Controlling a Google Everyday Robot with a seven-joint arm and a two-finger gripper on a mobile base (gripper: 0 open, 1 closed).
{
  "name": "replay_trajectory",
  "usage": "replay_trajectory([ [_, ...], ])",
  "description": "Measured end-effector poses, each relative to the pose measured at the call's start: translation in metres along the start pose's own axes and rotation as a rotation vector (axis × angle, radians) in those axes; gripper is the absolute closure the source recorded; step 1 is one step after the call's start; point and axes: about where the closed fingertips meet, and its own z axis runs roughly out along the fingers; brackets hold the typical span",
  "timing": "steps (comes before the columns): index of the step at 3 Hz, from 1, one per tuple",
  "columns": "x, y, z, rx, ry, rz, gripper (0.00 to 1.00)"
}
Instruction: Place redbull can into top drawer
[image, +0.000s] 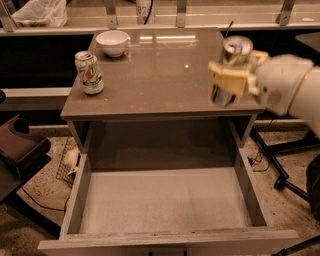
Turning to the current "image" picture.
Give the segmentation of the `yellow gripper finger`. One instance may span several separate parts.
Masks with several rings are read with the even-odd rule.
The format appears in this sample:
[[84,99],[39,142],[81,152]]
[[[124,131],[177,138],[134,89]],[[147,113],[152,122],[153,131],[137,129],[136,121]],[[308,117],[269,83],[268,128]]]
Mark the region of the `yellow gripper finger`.
[[224,92],[240,97],[247,94],[249,70],[210,62],[208,72],[213,84]]
[[258,51],[258,50],[253,50],[251,52],[250,56],[250,65],[251,65],[251,71],[255,72],[256,69],[266,62],[267,60],[270,59],[270,56],[267,52],[264,51]]

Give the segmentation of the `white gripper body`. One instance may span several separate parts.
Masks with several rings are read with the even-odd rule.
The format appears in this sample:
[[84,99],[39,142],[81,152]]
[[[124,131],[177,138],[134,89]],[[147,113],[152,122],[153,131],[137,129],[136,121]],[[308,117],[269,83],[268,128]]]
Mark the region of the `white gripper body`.
[[286,115],[293,96],[314,63],[295,55],[278,55],[267,59],[255,70],[260,103],[278,115]]

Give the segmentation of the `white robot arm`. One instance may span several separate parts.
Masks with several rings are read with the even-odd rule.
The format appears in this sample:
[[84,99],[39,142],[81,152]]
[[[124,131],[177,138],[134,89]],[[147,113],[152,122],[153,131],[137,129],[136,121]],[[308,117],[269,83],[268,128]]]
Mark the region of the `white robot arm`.
[[211,61],[208,71],[210,80],[223,92],[255,96],[269,112],[301,119],[320,137],[320,67],[312,60],[253,51],[248,64]]

